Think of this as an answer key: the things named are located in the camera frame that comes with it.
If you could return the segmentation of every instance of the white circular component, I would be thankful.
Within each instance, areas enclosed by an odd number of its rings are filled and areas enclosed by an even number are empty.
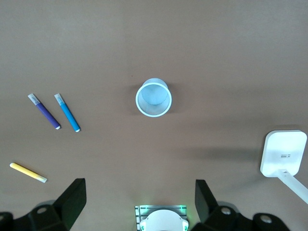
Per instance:
[[[41,213],[44,213],[44,212],[46,212],[46,211],[47,211],[47,208],[42,207],[42,208],[39,208],[39,209],[37,210],[37,213],[38,213],[38,214],[41,214]]]
[[[172,97],[167,84],[159,78],[144,82],[136,94],[136,105],[146,116],[159,117],[171,107]]]
[[[140,222],[140,227],[142,231],[187,231],[188,222],[171,210],[161,209]]]
[[[230,214],[231,214],[231,210],[228,209],[227,207],[223,207],[223,208],[221,209],[221,212],[222,212],[223,214],[225,214],[225,215],[230,215]]]
[[[266,216],[266,215],[262,215],[261,217],[261,220],[265,223],[268,223],[268,224],[271,224],[271,218],[269,216]]]

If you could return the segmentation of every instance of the white lamp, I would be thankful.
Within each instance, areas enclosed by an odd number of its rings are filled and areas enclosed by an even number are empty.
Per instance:
[[[306,146],[307,135],[299,130],[276,130],[265,139],[261,172],[278,177],[308,204],[308,189],[294,175],[298,173]]]

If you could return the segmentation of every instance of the paper cup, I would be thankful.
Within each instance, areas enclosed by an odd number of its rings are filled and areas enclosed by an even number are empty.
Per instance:
[[[171,107],[172,97],[167,84],[159,78],[144,82],[136,94],[136,105],[146,116],[159,117]]]

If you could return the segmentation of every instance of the purple marker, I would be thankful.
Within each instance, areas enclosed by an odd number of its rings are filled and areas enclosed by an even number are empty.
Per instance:
[[[34,105],[43,113],[43,115],[49,120],[49,122],[54,126],[55,129],[59,129],[61,126],[56,121],[56,119],[50,114],[46,107],[35,97],[34,94],[28,95],[29,99],[34,103]]]

